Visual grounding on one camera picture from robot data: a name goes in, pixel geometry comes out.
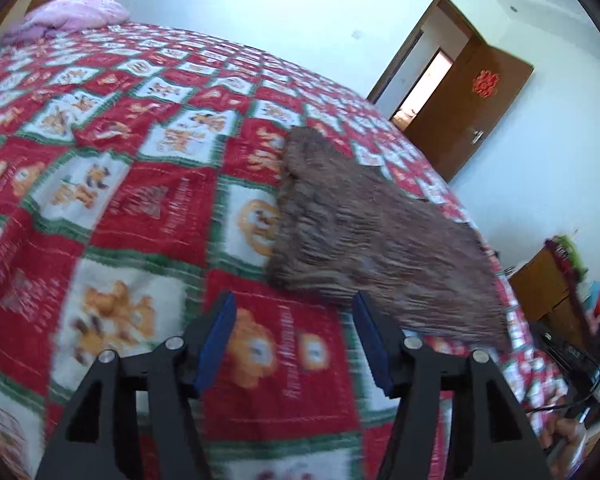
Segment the red patchwork bear bedspread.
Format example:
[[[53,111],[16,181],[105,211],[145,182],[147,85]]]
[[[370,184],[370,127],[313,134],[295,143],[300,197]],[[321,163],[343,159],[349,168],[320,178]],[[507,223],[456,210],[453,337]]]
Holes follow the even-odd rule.
[[[151,350],[224,288],[236,328],[195,405],[214,474],[373,478],[398,404],[350,316],[264,280],[294,126],[466,221],[370,103],[261,50],[126,23],[0,56],[0,456],[16,478],[102,350]]]

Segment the wooden desk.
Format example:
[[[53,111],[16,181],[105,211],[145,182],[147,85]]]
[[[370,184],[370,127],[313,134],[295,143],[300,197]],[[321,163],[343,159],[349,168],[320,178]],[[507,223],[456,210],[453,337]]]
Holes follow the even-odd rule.
[[[590,336],[576,292],[554,252],[543,247],[508,277],[518,304],[530,323],[542,323],[581,350]]]

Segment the green folded cloth on desk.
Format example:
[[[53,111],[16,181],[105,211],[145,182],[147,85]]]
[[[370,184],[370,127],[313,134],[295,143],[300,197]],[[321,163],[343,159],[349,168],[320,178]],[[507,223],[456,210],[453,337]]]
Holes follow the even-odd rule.
[[[545,242],[545,246],[552,253],[558,268],[567,278],[575,283],[581,283],[585,279],[588,268],[568,235],[554,235]]]

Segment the brown striped knit garment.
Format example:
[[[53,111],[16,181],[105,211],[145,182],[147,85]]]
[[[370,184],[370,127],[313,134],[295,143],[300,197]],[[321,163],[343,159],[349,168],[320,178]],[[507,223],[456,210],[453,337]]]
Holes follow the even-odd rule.
[[[475,230],[316,130],[286,137],[276,204],[272,285],[340,307],[366,292],[414,332],[512,350],[498,276]]]

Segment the brown wooden door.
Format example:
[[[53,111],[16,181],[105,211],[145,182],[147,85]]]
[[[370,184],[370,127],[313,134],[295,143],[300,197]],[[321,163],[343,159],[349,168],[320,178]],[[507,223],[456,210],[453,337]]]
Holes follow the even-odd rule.
[[[505,115],[533,66],[476,36],[468,41],[405,135],[451,181]]]

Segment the pink pillow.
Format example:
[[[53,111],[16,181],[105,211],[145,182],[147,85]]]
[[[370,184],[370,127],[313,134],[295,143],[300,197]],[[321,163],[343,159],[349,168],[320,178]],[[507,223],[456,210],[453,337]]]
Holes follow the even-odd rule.
[[[28,12],[1,36],[3,47],[32,44],[60,34],[120,25],[130,12],[114,0],[50,0]]]

